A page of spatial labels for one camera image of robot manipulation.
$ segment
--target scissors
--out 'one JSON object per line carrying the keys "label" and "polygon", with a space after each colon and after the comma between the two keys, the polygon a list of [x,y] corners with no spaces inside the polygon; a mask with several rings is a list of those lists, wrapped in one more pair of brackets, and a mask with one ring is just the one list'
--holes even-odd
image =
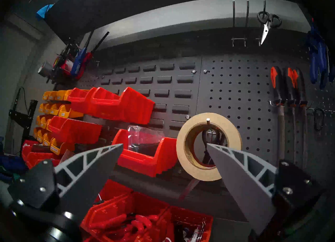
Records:
{"label": "scissors", "polygon": [[[279,21],[279,23],[274,24],[273,23],[274,18],[276,18]],[[260,23],[264,24],[264,30],[263,30],[262,40],[261,40],[261,45],[262,45],[267,34],[269,33],[269,30],[271,28],[278,28],[281,25],[281,19],[276,14],[269,14],[266,11],[260,11],[259,13],[257,13],[257,19]]]}

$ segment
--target black scissors handle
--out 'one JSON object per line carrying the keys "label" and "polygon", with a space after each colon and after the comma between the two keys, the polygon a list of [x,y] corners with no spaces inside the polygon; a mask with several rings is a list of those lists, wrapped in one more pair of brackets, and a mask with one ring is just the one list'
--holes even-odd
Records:
{"label": "black scissors handle", "polygon": [[[274,24],[273,23],[274,18],[277,19],[279,23]],[[269,14],[268,12],[260,11],[259,13],[257,13],[257,19],[262,24],[266,24],[269,21],[271,28],[278,28],[281,25],[281,19],[276,14]]]}

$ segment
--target black cable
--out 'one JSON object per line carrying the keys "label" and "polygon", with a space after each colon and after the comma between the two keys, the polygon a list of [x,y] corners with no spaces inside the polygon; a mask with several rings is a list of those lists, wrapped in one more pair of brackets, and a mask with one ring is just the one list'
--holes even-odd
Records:
{"label": "black cable", "polygon": [[27,101],[26,101],[26,91],[25,89],[21,86],[20,89],[23,89],[23,95],[24,95],[24,104],[26,106],[27,114],[28,114],[28,107],[27,107]]}

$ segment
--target blue cloth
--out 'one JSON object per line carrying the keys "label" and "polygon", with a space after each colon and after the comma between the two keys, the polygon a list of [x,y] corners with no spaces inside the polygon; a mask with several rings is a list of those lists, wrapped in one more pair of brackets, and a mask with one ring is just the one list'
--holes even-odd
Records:
{"label": "blue cloth", "polygon": [[38,12],[36,12],[36,18],[38,20],[44,19],[46,12],[48,10],[50,10],[52,6],[54,6],[54,5],[53,4],[49,4],[49,5],[44,6],[42,9],[40,9]]}

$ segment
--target duct tape roll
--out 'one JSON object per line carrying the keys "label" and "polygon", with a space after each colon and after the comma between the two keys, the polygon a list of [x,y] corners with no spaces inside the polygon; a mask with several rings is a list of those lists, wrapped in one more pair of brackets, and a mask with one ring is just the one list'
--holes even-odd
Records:
{"label": "duct tape roll", "polygon": [[180,164],[191,176],[202,181],[221,179],[216,166],[209,167],[199,162],[194,153],[194,141],[199,133],[209,126],[222,131],[230,148],[241,150],[242,140],[237,128],[227,118],[216,113],[202,113],[190,118],[179,131],[177,155]]}

